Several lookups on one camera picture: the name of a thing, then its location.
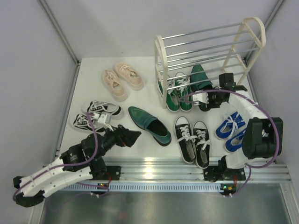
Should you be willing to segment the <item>green loafer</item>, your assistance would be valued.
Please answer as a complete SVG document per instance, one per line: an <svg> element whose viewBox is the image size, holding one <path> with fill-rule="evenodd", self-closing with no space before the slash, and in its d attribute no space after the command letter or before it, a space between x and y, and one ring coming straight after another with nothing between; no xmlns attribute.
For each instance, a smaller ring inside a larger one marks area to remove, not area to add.
<svg viewBox="0 0 299 224"><path fill-rule="evenodd" d="M200 64L196 64L193 66L191 74L192 75L190 77L190 81L191 83L195 83L191 85L191 90L193 92L200 90L210 90L213 88L212 82L206 81L208 77Z"/></svg>
<svg viewBox="0 0 299 224"><path fill-rule="evenodd" d="M170 131L157 117L135 106L130 106L128 113L134 124L149 132L159 145L165 147L171 143Z"/></svg>

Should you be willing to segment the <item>green canvas sneaker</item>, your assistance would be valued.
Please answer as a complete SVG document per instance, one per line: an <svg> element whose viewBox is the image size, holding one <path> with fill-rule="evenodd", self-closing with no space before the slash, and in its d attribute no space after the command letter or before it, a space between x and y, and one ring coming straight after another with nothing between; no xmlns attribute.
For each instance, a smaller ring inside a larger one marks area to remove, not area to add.
<svg viewBox="0 0 299 224"><path fill-rule="evenodd" d="M191 94L191 88L189 85L190 83L190 77L184 76L179 77L175 79L175 86L179 86L176 88L176 92L178 94L179 98L183 97L183 102L179 102L180 108L184 112L188 112L192 109L192 104L190 101L190 96L187 96L188 94Z"/></svg>
<svg viewBox="0 0 299 224"><path fill-rule="evenodd" d="M159 78L157 81L157 86L160 95L163 95L163 79ZM166 94L166 107L171 112L177 112L180 109L180 105L178 102L176 89L167 90Z"/></svg>

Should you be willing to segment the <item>black canvas sneaker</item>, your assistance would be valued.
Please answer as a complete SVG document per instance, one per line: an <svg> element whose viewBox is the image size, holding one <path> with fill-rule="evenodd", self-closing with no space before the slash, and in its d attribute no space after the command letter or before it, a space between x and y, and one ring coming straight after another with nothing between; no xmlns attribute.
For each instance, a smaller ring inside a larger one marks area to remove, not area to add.
<svg viewBox="0 0 299 224"><path fill-rule="evenodd" d="M183 161L187 164L192 164L196 157L195 140L197 137L191 135L191 125L186 117L180 116L176 119L174 132Z"/></svg>
<svg viewBox="0 0 299 224"><path fill-rule="evenodd" d="M211 140L204 122L197 121L194 124L193 135L197 137L195 139L196 165L201 169L206 169L209 166Z"/></svg>

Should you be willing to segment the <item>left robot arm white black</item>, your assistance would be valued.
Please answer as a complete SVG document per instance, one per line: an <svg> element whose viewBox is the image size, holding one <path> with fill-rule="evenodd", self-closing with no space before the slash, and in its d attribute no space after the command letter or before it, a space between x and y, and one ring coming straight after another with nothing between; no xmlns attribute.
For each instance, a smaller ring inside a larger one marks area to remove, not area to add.
<svg viewBox="0 0 299 224"><path fill-rule="evenodd" d="M97 132L88 135L40 171L15 177L13 201L28 208L67 186L85 180L102 180L107 174L103 156L114 146L132 147L141 134L118 125L106 130L104 135Z"/></svg>

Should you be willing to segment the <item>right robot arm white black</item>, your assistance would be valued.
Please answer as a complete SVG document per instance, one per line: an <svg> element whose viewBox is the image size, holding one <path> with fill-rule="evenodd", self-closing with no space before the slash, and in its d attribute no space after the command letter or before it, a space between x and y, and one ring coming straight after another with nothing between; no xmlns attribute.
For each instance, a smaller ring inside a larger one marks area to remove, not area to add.
<svg viewBox="0 0 299 224"><path fill-rule="evenodd" d="M254 102L247 89L234 82L233 73L219 75L219 84L217 89L208 92L207 105L219 108L227 102L235 109L215 131L219 139L226 141L229 154L223 156L217 166L206 168L204 178L210 182L245 180L241 172L245 166L251 167L250 162L270 159L268 164L271 164L281 154L283 121L273 118Z"/></svg>

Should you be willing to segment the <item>cream shoe rack metal bars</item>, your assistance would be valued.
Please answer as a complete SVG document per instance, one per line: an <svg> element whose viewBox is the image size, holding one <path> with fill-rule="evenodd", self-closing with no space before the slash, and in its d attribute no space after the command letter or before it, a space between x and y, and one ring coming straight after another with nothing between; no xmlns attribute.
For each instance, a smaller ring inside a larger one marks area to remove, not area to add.
<svg viewBox="0 0 299 224"><path fill-rule="evenodd" d="M196 81L178 79L204 74L202 82L219 84L218 76L233 73L237 85L249 87L248 74L266 45L266 29L257 17L239 23L190 33L154 38L155 77L162 91L162 108L171 90L186 89Z"/></svg>

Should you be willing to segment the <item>black white sneaker upper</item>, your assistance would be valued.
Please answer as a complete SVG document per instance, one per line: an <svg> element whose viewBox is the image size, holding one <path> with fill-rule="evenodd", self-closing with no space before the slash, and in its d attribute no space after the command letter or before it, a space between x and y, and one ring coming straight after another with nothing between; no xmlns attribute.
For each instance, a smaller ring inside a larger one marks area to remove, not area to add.
<svg viewBox="0 0 299 224"><path fill-rule="evenodd" d="M88 100L81 107L83 112L88 113L110 113L111 119L120 120L124 116L123 109L111 102L102 102L98 100Z"/></svg>

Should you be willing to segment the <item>black white sneaker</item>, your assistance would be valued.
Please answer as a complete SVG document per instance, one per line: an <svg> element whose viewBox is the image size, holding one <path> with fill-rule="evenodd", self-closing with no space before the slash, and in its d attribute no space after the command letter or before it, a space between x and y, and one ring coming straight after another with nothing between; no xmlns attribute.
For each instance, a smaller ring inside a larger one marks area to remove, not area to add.
<svg viewBox="0 0 299 224"><path fill-rule="evenodd" d="M124 116L123 109L111 102L102 102L98 100L88 100L81 107L83 112L88 113L110 113L111 119L120 120Z"/></svg>
<svg viewBox="0 0 299 224"><path fill-rule="evenodd" d="M90 117L90 120L96 133L102 133L105 131L104 127L100 126L95 118ZM69 117L69 124L76 131L93 132L88 117L85 114L78 113L71 115Z"/></svg>

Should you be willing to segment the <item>blue canvas sneaker upper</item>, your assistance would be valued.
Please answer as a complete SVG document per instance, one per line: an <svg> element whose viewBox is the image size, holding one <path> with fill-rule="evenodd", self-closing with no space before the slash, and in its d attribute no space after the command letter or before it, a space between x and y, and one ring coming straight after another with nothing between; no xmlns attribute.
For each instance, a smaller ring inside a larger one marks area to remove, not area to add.
<svg viewBox="0 0 299 224"><path fill-rule="evenodd" d="M219 139L229 139L244 126L245 121L240 113L234 112L226 117L223 123L216 129L215 134Z"/></svg>

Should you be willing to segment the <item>blue canvas sneaker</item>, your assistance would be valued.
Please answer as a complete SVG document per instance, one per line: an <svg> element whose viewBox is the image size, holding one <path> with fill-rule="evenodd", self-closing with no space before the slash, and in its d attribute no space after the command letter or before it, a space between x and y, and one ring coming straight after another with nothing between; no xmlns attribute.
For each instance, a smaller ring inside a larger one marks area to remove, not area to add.
<svg viewBox="0 0 299 224"><path fill-rule="evenodd" d="M232 153L242 147L242 140L245 135L246 130L242 130L237 135L227 140L225 143L225 148L228 152Z"/></svg>
<svg viewBox="0 0 299 224"><path fill-rule="evenodd" d="M215 134L219 139L229 139L244 126L245 121L240 113L234 112L226 117L223 123L216 129Z"/></svg>

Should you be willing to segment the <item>blue canvas sneaker lower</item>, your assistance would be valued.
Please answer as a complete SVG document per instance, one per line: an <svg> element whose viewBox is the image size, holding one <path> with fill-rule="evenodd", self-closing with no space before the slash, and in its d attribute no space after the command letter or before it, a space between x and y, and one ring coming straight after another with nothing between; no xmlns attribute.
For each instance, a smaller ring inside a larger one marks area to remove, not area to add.
<svg viewBox="0 0 299 224"><path fill-rule="evenodd" d="M245 135L246 130L242 130L237 135L227 140L225 143L225 148L228 152L232 153L242 147L242 140Z"/></svg>

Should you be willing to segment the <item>black white sneaker lower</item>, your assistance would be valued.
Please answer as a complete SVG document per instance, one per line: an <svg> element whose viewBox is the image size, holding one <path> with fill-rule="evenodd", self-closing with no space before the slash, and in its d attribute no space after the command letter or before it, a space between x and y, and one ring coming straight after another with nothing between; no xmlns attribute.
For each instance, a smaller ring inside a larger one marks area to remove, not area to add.
<svg viewBox="0 0 299 224"><path fill-rule="evenodd" d="M102 133L105 131L104 127L100 126L95 118L90 117L90 120L96 133ZM76 131L93 132L88 117L85 114L78 113L71 115L69 117L69 124Z"/></svg>

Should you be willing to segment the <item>beige sneaker left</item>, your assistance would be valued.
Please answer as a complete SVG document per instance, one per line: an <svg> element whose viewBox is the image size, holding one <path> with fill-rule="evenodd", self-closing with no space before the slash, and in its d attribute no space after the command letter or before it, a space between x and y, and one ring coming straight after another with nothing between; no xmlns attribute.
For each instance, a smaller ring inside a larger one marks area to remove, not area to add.
<svg viewBox="0 0 299 224"><path fill-rule="evenodd" d="M112 97L122 102L128 98L128 94L113 70L104 70L102 73L102 82Z"/></svg>

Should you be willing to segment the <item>beige sneaker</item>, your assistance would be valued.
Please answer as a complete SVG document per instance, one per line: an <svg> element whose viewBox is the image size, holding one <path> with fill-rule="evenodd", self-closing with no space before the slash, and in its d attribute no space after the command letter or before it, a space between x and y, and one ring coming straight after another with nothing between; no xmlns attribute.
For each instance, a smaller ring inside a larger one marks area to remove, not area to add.
<svg viewBox="0 0 299 224"><path fill-rule="evenodd" d="M102 82L112 97L122 102L128 98L128 94L113 70L104 70L102 73Z"/></svg>
<svg viewBox="0 0 299 224"><path fill-rule="evenodd" d="M124 80L133 90L139 91L144 87L141 76L127 63L119 62L113 67L116 75Z"/></svg>

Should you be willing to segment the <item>beige sneaker right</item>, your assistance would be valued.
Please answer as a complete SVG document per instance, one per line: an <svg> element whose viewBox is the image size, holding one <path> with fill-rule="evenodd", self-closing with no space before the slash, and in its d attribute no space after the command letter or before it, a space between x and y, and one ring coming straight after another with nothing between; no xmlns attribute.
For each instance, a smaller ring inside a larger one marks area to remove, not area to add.
<svg viewBox="0 0 299 224"><path fill-rule="evenodd" d="M119 62L113 67L116 75L124 80L133 90L139 91L144 87L141 76L127 63Z"/></svg>

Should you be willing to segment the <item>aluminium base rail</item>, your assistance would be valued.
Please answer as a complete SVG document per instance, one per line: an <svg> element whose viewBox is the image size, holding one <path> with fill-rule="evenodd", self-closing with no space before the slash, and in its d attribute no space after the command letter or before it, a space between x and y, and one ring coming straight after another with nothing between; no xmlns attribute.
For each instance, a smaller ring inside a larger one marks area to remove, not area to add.
<svg viewBox="0 0 299 224"><path fill-rule="evenodd" d="M205 182L204 171L194 164L174 158L113 158L104 157L107 166L120 166L122 182ZM285 164L252 168L250 183L290 182Z"/></svg>

